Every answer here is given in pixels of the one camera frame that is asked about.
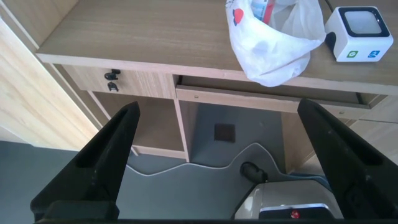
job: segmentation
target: red light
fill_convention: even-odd
[[[292,213],[290,214],[290,217],[292,217],[292,218],[300,218],[299,211],[293,210]]]

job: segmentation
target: desk drawer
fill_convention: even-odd
[[[183,101],[296,113],[302,98],[312,99],[338,118],[359,119],[369,112],[357,93],[291,86],[266,88],[252,82],[183,77],[176,88]]]
[[[96,68],[64,65],[81,90],[117,93],[135,96],[150,96],[156,98],[175,98],[175,84],[171,74],[155,72],[138,72],[121,70],[117,80],[107,80],[105,73],[110,68]],[[119,91],[109,90],[108,83],[113,82]]]

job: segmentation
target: white plastic bag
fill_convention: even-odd
[[[246,76],[273,87],[300,75],[326,37],[318,0],[277,0],[270,25],[255,18],[252,0],[227,0],[232,49]]]

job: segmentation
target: wooden desk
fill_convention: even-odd
[[[377,6],[398,36],[394,0],[331,0]],[[80,1],[38,51],[49,63],[168,71],[247,81],[229,42],[224,0]],[[320,1],[324,21],[331,12]],[[379,63],[337,63],[325,44],[290,86],[398,95],[396,44]]]
[[[330,2],[377,6],[392,35],[398,36],[395,0]],[[81,100],[89,110],[96,110],[88,104],[94,101],[109,118],[118,106],[138,100],[147,111],[145,126],[170,127],[158,132],[142,125],[133,143],[137,154],[189,161],[199,103],[280,111],[288,115],[282,116],[284,126],[290,127],[284,128],[290,131],[284,132],[285,139],[297,138],[292,134],[300,129],[294,113],[303,97],[317,100],[348,124],[361,119],[398,123],[397,44],[378,63],[337,63],[323,44],[312,52],[301,76],[266,88],[242,72],[230,46],[224,4],[225,0],[79,1],[41,44],[37,56],[56,65],[81,99],[90,96]],[[326,22],[331,12],[323,0],[320,5]],[[119,92],[107,89],[104,73],[111,68],[122,71],[115,81]],[[154,119],[159,111],[165,111],[164,116]],[[164,144],[164,139],[171,143]],[[306,141],[305,150],[299,149],[306,152],[300,153],[305,158],[313,153]],[[292,146],[285,151],[298,161],[294,166],[305,161],[292,153],[300,141],[285,145]]]

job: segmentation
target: green icon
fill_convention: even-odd
[[[358,54],[358,51],[357,51],[357,50],[352,50],[352,51],[350,51],[350,52],[348,53],[347,57],[348,57],[348,58],[355,58],[357,54]]]

